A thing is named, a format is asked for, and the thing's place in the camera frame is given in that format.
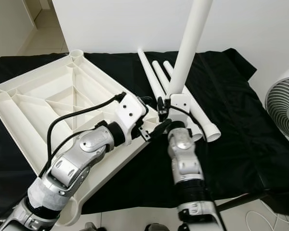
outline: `white plastic shelf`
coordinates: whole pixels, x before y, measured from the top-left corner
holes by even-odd
[[[64,58],[1,83],[0,119],[38,175],[47,161],[48,126],[60,116],[103,103],[122,91],[130,93],[86,60],[82,51],[75,50]],[[53,130],[52,150],[74,132],[91,129],[101,120],[112,121],[117,105],[111,103],[98,111],[61,121]],[[152,131],[157,113],[149,109],[144,128]],[[68,142],[59,154],[72,143]],[[131,145],[107,153],[70,199],[57,225],[74,224],[80,217],[82,205],[145,145],[139,137]]]

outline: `white tape wrap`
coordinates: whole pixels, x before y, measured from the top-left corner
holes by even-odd
[[[42,206],[54,211],[61,211],[69,200],[69,197],[64,197],[46,188],[40,178],[36,178],[29,187],[28,198],[32,207]]]

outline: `black fabric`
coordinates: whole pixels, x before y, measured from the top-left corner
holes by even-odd
[[[149,61],[169,60],[174,64],[177,52],[146,54]],[[2,57],[0,82],[62,56]],[[85,57],[136,95],[153,97],[137,54],[85,54]],[[204,155],[203,141],[197,142],[196,153],[214,199],[267,190],[289,214],[289,208],[285,207],[289,203],[282,196],[289,192],[289,142],[249,87],[247,79],[254,72],[255,68],[235,50],[196,55],[186,85],[222,132],[221,138],[209,144],[208,155]],[[21,173],[30,172],[1,123],[0,134],[0,175],[11,171],[11,167]],[[9,160],[10,166],[4,167],[4,160]],[[21,179],[6,177],[6,182],[0,184],[10,190],[17,187],[21,194],[33,178],[33,173]],[[16,186],[21,180],[26,183]],[[0,193],[0,202],[6,198]],[[174,207],[176,203],[167,138],[162,136],[148,144],[93,195],[84,204],[82,213],[135,206]]]

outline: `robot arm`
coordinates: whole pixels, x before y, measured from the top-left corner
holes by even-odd
[[[42,177],[36,178],[0,231],[51,230],[90,169],[115,146],[130,144],[134,129],[142,125],[147,113],[148,108],[141,99],[125,95],[115,111],[114,121],[100,123],[94,130],[76,136],[72,147],[62,153]]]

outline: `white cable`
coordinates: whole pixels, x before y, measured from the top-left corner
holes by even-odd
[[[279,214],[274,213],[274,212],[271,210],[271,208],[270,208],[266,203],[264,203],[264,202],[261,201],[261,204],[263,204],[263,205],[267,208],[267,210],[269,210],[269,212],[272,213],[272,214],[276,217],[276,220],[275,220],[275,222],[274,222],[274,226],[272,226],[272,225],[270,224],[270,222],[267,220],[267,218],[265,218],[262,214],[260,214],[260,213],[258,213],[258,212],[255,212],[255,211],[249,211],[249,212],[246,214],[246,216],[245,216],[245,222],[246,222],[246,225],[247,225],[247,228],[249,229],[249,231],[252,231],[252,230],[250,229],[250,225],[249,225],[249,222],[248,222],[248,216],[249,216],[249,214],[251,214],[251,213],[255,213],[255,214],[259,215],[260,217],[262,217],[262,219],[264,219],[265,222],[270,226],[271,231],[275,231],[275,228],[276,228],[276,226],[277,226],[278,220],[281,220],[282,222],[285,222],[285,223],[289,224],[289,221],[280,218],[280,217],[279,217]]]

